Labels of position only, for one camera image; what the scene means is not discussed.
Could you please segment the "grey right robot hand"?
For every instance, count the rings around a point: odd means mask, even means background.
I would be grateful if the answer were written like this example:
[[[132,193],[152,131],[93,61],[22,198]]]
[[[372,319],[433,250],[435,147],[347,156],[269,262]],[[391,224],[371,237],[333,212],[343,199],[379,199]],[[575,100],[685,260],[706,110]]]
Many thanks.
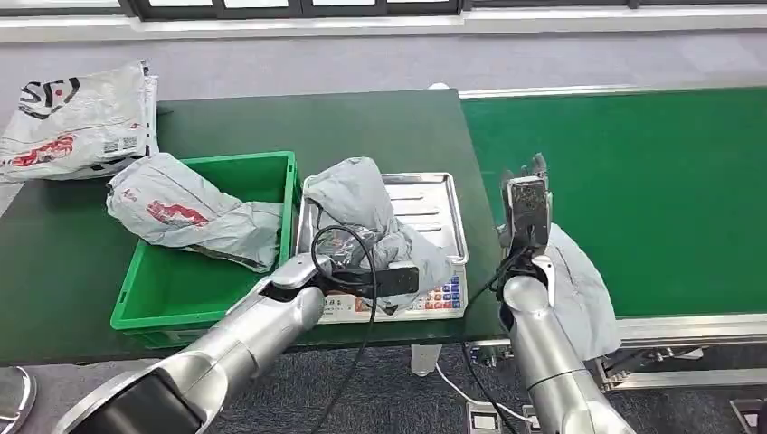
[[[500,191],[506,218],[499,231],[501,246],[509,254],[523,250],[531,251],[533,256],[542,254],[549,240],[553,201],[544,156],[536,153],[531,164],[523,165],[518,174],[506,170]]]

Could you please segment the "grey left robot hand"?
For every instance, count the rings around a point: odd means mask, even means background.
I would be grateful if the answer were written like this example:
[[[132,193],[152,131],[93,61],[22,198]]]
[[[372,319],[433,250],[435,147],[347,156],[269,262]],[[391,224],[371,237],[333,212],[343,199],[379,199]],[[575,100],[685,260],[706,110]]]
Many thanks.
[[[374,245],[384,235],[363,226],[346,226],[347,231],[334,229],[321,234],[316,244],[316,254],[328,256],[334,269],[369,269],[364,248],[371,253]]]

